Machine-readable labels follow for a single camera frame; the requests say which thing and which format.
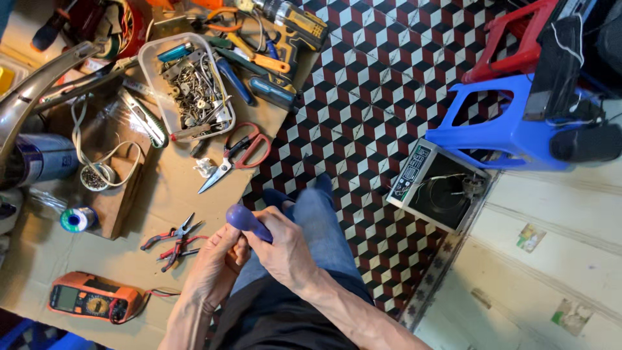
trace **red plastic stool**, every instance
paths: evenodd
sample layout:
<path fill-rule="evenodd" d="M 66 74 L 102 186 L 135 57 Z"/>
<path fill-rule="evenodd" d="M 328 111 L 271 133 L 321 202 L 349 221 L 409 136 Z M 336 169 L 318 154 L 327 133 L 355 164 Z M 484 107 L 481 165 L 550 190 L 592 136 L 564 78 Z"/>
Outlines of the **red plastic stool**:
<path fill-rule="evenodd" d="M 475 66 L 462 76 L 463 83 L 484 82 L 494 79 L 503 73 L 520 70 L 522 73 L 533 73 L 540 58 L 540 44 L 536 42 L 542 27 L 548 20 L 558 0 L 538 0 L 514 12 L 493 19 L 484 26 L 490 31 L 486 48 Z M 534 14 L 531 19 L 524 16 Z M 518 51 L 509 57 L 493 63 L 492 59 L 505 28 L 521 40 Z"/>

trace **shoe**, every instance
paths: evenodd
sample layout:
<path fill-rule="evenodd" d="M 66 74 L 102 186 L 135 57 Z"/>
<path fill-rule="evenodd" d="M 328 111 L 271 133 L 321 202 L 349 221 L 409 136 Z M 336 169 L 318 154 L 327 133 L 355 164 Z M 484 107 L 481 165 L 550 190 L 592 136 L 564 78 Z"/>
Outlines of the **shoe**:
<path fill-rule="evenodd" d="M 314 187 L 328 194 L 330 198 L 333 197 L 333 183 L 327 173 L 321 173 L 317 177 Z"/>
<path fill-rule="evenodd" d="M 273 188 L 265 189 L 261 197 L 264 199 L 264 202 L 266 203 L 266 207 L 275 206 L 281 212 L 283 212 L 283 202 L 285 201 L 295 202 L 287 194 L 279 192 Z"/>

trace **forearm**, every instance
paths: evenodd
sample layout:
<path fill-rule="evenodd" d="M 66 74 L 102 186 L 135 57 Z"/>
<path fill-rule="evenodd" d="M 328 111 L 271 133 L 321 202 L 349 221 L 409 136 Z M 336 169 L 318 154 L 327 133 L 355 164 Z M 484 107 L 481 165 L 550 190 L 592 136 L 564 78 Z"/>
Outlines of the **forearm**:
<path fill-rule="evenodd" d="M 361 349 L 430 349 L 382 311 L 337 283 L 325 270 L 295 291 L 326 316 Z"/>
<path fill-rule="evenodd" d="M 211 320 L 211 312 L 203 307 L 204 299 L 182 294 L 170 313 L 166 334 L 158 350 L 203 348 Z"/>

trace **blue screwdriver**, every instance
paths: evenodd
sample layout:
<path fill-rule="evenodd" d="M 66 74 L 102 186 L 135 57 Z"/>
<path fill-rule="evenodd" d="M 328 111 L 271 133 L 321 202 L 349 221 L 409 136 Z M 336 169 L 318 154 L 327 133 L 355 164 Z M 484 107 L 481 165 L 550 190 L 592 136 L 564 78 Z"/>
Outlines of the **blue screwdriver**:
<path fill-rule="evenodd" d="M 229 207 L 229 209 L 227 209 L 226 218 L 227 222 L 236 229 L 251 231 L 260 239 L 265 240 L 268 243 L 272 243 L 272 234 L 270 231 L 266 228 L 266 226 L 264 226 L 264 224 L 257 220 L 255 215 L 253 215 L 253 212 L 251 212 L 247 207 L 239 204 L 233 204 Z"/>
<path fill-rule="evenodd" d="M 254 106 L 256 102 L 253 95 L 248 91 L 246 85 L 233 73 L 233 69 L 229 62 L 224 57 L 220 57 L 216 52 L 213 53 L 213 56 L 218 70 L 229 80 L 242 100 L 244 100 L 247 105 Z"/>

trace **black shirt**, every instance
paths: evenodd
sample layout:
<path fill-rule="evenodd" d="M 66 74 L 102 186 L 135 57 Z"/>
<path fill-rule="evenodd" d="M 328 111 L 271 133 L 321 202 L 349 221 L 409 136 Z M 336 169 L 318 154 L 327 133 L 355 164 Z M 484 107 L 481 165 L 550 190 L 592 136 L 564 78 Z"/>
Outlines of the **black shirt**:
<path fill-rule="evenodd" d="M 343 288 L 374 305 L 363 282 L 328 271 Z M 240 289 L 226 303 L 210 349 L 357 349 L 334 324 L 272 276 Z"/>

